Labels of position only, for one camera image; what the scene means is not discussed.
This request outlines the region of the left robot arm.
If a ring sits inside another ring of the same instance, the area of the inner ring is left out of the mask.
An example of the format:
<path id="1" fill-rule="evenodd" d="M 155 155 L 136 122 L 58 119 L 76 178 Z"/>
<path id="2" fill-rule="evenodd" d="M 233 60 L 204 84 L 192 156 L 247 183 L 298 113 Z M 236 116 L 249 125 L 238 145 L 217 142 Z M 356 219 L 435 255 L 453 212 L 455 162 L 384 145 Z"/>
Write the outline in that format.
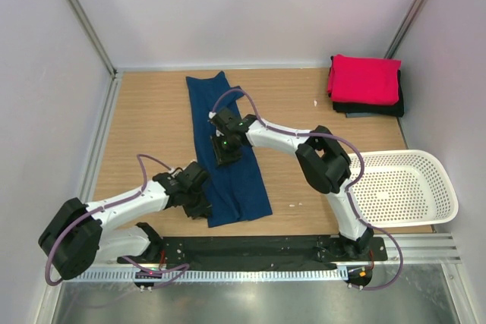
<path id="1" fill-rule="evenodd" d="M 104 200 L 64 202 L 40 235 L 38 245 L 47 256 L 45 279 L 71 280 L 94 263 L 155 263 L 163 254 L 163 239 L 150 224 L 124 224 L 172 207 L 183 208 L 191 219 L 206 219 L 212 206 L 204 195 L 209 173 L 197 162 L 145 178 L 141 186 Z"/>

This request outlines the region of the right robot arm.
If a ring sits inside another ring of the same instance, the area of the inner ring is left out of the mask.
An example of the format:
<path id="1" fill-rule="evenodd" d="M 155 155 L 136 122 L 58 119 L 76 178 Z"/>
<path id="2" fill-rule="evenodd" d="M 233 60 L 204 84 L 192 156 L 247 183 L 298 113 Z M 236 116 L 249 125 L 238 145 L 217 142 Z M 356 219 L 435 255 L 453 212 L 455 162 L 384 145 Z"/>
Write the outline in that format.
<path id="1" fill-rule="evenodd" d="M 240 160 L 245 146 L 294 156 L 307 183 L 327 198 L 338 222 L 343 253 L 351 260 L 368 253 L 374 233 L 362 221 L 349 186 L 351 158 L 327 128 L 292 129 L 252 114 L 241 118 L 228 108 L 210 112 L 209 119 L 216 128 L 211 142 L 218 166 Z"/>

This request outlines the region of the blue printed t-shirt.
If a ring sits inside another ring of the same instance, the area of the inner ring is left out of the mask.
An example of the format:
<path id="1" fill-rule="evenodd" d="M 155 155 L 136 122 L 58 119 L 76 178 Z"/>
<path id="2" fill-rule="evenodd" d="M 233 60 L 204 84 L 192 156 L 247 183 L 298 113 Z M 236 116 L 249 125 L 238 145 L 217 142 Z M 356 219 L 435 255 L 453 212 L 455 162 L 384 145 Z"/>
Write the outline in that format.
<path id="1" fill-rule="evenodd" d="M 194 148 L 197 161 L 210 174 L 204 193 L 212 204 L 208 226 L 215 228 L 236 222 L 253 221 L 273 214 L 267 190 L 249 146 L 241 149 L 242 158 L 219 167 L 210 137 L 216 128 L 209 122 L 209 113 L 224 92 L 231 89 L 224 72 L 208 79 L 187 77 L 191 106 Z"/>

